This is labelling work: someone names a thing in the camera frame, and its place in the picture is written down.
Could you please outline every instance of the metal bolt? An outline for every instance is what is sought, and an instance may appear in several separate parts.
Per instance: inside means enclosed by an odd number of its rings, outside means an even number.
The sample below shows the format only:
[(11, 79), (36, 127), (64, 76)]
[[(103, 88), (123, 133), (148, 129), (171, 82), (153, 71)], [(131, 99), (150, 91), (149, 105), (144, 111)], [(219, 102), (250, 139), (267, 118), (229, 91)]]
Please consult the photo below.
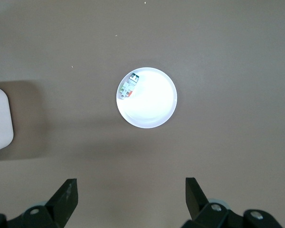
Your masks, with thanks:
[(39, 212), (39, 209), (38, 209), (38, 208), (35, 208), (35, 209), (33, 209), (33, 210), (30, 211), (30, 214), (31, 214), (31, 215), (35, 215), (35, 214), (37, 214), (38, 212)]
[(263, 219), (263, 216), (261, 215), (260, 212), (252, 211), (252, 212), (250, 212), (250, 214), (252, 215), (252, 217), (254, 217), (256, 219), (259, 219), (259, 220)]
[(218, 204), (212, 204), (212, 205), (211, 205), (211, 208), (212, 208), (213, 210), (216, 210), (216, 211), (221, 211), (221, 210), (222, 210), (222, 208), (221, 208)]

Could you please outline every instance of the white plate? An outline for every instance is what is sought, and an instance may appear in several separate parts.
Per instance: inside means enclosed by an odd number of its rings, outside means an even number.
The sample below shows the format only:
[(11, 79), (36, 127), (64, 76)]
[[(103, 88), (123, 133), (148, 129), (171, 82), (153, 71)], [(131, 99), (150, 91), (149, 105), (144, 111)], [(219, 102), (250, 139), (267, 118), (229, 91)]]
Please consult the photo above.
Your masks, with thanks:
[[(119, 92), (130, 75), (139, 76), (130, 97), (124, 100)], [(141, 128), (153, 128), (162, 125), (172, 116), (176, 103), (177, 92), (174, 83), (164, 72), (150, 67), (131, 71), (120, 82), (116, 103), (120, 114), (130, 124)]]

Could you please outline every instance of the round white plate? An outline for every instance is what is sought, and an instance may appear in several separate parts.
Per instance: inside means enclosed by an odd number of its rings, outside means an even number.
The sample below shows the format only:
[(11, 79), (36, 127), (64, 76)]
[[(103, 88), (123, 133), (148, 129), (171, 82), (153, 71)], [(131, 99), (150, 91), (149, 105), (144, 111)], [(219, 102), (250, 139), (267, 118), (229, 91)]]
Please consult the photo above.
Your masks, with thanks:
[[(120, 88), (135, 73), (139, 76), (130, 97), (120, 98)], [(141, 128), (162, 125), (173, 114), (177, 103), (174, 83), (164, 72), (150, 67), (131, 71), (120, 82), (116, 103), (120, 114), (130, 124)]]

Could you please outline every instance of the small object on plate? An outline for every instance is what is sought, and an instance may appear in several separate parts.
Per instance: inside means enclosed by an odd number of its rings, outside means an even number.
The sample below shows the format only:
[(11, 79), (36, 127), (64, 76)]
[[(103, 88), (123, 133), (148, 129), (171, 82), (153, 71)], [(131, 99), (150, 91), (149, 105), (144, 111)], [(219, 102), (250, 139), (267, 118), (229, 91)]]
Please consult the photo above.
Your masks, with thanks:
[(132, 73), (129, 77), (128, 81), (124, 83), (124, 85), (121, 87), (120, 91), (122, 94), (120, 95), (121, 99), (124, 99), (126, 96), (131, 96), (134, 87), (136, 86), (138, 82), (139, 76)]

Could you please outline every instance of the screw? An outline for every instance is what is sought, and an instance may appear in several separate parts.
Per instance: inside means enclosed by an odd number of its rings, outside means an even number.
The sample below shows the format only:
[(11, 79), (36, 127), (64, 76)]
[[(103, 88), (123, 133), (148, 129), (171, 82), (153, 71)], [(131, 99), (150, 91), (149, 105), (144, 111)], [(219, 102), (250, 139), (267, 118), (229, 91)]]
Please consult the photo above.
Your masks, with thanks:
[(35, 208), (35, 209), (33, 209), (33, 210), (30, 211), (30, 214), (31, 214), (31, 215), (35, 215), (35, 214), (37, 214), (38, 212), (39, 212), (39, 209), (38, 209), (38, 208)]
[(212, 204), (212, 205), (211, 205), (211, 208), (212, 208), (213, 210), (216, 210), (216, 211), (221, 211), (221, 210), (222, 210), (222, 208), (221, 208), (218, 204)]
[(258, 219), (258, 220), (263, 219), (263, 216), (261, 215), (260, 212), (252, 211), (252, 212), (250, 212), (250, 214), (252, 215), (252, 217), (254, 217), (254, 218)]

